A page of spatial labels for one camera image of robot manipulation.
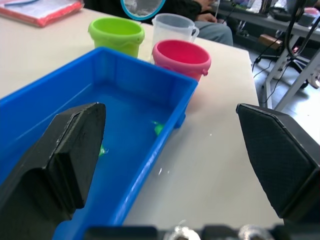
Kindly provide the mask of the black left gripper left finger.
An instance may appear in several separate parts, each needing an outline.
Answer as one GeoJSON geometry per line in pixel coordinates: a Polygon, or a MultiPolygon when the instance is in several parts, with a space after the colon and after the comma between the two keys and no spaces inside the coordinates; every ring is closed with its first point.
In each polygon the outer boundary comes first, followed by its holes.
{"type": "Polygon", "coordinates": [[[57,114],[0,186],[0,237],[50,240],[88,197],[106,123],[90,103],[57,114]]]}

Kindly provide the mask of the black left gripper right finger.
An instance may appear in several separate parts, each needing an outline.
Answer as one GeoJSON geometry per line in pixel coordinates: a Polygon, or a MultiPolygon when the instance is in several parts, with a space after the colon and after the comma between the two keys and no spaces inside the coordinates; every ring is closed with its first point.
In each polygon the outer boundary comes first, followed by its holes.
{"type": "Polygon", "coordinates": [[[288,114],[244,103],[236,113],[250,164],[278,217],[319,220],[319,144],[288,114]]]}

